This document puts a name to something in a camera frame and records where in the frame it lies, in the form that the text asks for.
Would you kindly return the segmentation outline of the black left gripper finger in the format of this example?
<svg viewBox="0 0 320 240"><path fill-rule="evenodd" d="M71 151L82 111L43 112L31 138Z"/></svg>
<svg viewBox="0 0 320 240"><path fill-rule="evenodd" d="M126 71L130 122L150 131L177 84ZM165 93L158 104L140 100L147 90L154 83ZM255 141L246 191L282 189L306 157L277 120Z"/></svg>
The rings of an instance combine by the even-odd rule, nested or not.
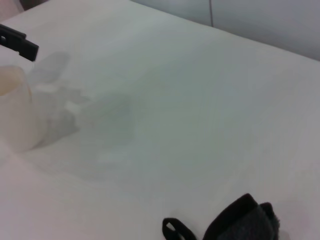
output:
<svg viewBox="0 0 320 240"><path fill-rule="evenodd" d="M25 33L19 32L15 29L0 25L0 45L18 52L19 55L31 62L35 62L39 46L27 40Z"/></svg>

